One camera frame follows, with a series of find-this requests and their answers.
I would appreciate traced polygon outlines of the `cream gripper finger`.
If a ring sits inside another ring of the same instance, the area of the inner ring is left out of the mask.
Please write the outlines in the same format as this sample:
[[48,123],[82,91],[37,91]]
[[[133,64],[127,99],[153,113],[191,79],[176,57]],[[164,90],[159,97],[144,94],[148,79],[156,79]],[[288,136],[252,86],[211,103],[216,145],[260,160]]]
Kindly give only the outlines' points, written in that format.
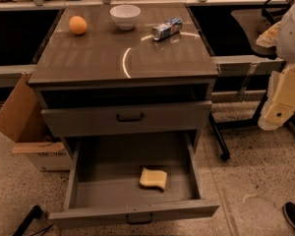
[[282,72],[271,73],[266,96],[258,126],[273,131],[282,127],[295,112],[295,64],[288,64]]
[[275,23],[265,32],[263,32],[256,40],[256,45],[264,48],[271,48],[277,44],[278,31],[280,22]]

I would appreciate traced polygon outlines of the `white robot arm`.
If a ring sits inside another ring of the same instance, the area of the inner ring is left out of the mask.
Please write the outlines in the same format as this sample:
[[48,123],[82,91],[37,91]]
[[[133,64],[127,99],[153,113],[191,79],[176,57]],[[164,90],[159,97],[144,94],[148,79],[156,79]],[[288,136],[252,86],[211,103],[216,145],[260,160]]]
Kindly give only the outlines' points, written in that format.
[[272,131],[282,127],[295,112],[295,3],[278,23],[257,38],[256,44],[275,47],[277,57],[287,62],[281,73],[271,73],[267,101],[258,121],[262,130]]

